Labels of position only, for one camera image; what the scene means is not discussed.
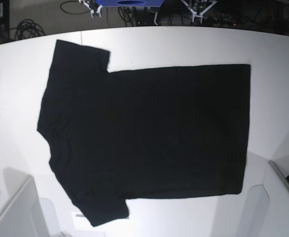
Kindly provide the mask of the black T-shirt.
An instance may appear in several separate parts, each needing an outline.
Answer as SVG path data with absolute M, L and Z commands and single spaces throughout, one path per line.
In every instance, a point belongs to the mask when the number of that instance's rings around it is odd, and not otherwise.
M 249 64 L 108 72 L 110 52 L 58 40 L 38 132 L 66 194 L 94 227 L 128 199 L 242 191 Z

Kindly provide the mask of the blue box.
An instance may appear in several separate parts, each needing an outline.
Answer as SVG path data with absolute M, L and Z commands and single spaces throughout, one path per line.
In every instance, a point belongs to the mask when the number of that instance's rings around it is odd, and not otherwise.
M 118 6 L 146 6 L 146 7 L 160 7 L 164 0 L 97 0 L 98 4 L 104 7 L 118 7 Z

